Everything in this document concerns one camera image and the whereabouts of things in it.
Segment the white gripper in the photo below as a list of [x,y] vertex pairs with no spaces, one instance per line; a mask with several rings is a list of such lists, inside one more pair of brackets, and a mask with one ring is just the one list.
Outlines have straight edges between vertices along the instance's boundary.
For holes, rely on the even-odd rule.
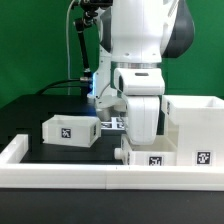
[[160,100],[158,96],[126,98],[126,132],[134,145],[151,145],[157,133]]

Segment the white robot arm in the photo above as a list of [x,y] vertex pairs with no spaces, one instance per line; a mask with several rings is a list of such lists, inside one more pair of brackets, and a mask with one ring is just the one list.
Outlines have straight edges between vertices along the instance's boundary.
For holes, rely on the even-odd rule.
[[99,68],[93,96],[103,120],[109,108],[124,114],[129,141],[152,144],[156,138],[164,58],[184,54],[194,39],[186,0],[112,0],[97,18]]

